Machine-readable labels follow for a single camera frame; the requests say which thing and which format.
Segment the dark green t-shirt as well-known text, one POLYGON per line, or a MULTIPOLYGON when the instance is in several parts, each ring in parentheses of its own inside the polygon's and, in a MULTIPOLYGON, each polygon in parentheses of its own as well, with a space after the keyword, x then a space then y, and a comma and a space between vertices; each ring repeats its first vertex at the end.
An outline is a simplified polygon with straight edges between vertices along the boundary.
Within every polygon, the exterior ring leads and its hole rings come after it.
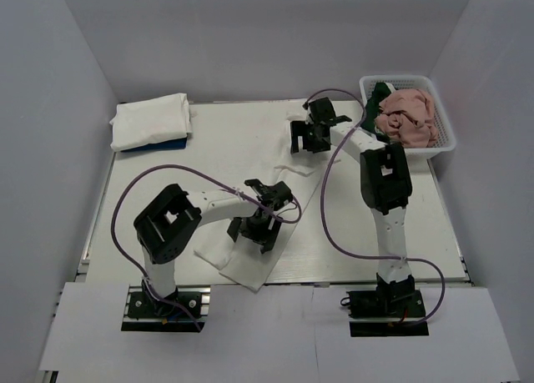
POLYGON ((375 120, 380 114, 380 102, 395 92, 395 87, 391 83, 378 82, 367 99, 365 106, 365 120, 361 124, 361 128, 367 133, 374 134, 381 142, 389 143, 389 137, 382 133, 376 126, 375 120))

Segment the pink t-shirt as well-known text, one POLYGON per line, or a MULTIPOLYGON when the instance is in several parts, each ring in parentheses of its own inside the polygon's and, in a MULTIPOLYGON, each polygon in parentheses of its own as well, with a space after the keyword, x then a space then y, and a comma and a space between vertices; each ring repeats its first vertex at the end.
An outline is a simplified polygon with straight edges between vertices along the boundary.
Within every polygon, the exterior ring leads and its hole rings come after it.
POLYGON ((396 90, 379 103, 375 128, 406 149, 429 148, 439 136, 435 101, 422 89, 396 90))

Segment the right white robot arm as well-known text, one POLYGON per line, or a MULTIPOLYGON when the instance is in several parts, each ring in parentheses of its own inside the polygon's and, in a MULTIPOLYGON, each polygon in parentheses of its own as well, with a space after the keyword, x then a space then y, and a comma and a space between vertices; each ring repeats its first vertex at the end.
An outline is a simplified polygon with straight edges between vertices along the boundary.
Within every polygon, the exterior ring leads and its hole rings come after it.
POLYGON ((405 150, 401 144, 387 144, 335 113, 329 98, 303 104, 306 119, 290 123, 292 154, 305 150, 314 154, 332 147, 348 154, 360 165, 360 192, 376 227, 379 261, 377 282, 385 285, 376 295, 378 308, 396 315, 406 307, 401 283, 412 282, 408 265, 405 216, 412 182, 405 150))

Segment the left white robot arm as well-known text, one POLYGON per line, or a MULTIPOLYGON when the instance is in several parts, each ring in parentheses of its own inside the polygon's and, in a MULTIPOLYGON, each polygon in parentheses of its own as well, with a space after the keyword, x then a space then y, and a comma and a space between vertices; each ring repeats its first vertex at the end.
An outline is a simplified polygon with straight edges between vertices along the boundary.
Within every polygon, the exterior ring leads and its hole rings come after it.
POLYGON ((244 184, 254 191, 254 197, 235 189, 188 193, 178 184, 171 184, 134 220, 144 252, 147 303, 157 315, 168 315, 176 306, 174 261, 198 228, 228 220, 225 233, 232 242, 240 237, 247 239, 261 254, 275 247, 282 225, 275 212, 293 202, 294 195, 284 182, 266 185, 258 179, 248 179, 244 184))

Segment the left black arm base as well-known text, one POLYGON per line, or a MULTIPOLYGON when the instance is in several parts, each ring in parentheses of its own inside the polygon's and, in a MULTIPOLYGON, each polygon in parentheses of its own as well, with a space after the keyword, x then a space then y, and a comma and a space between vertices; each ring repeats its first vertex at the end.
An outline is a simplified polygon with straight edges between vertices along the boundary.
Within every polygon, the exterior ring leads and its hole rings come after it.
POLYGON ((187 309, 192 320, 179 307, 157 302, 141 286, 129 287, 121 331, 199 333, 207 320, 209 297, 207 288, 186 288, 178 289, 177 295, 169 298, 187 309))

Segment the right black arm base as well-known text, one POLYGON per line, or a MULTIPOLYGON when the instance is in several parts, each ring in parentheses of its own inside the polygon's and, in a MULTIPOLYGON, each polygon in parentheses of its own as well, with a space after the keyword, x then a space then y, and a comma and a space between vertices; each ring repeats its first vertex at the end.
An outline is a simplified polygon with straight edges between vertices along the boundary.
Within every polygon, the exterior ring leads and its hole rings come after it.
POLYGON ((389 284, 378 278, 374 290, 348 291, 340 300, 340 306, 349 311, 353 338, 429 335, 422 294, 411 275, 389 284))

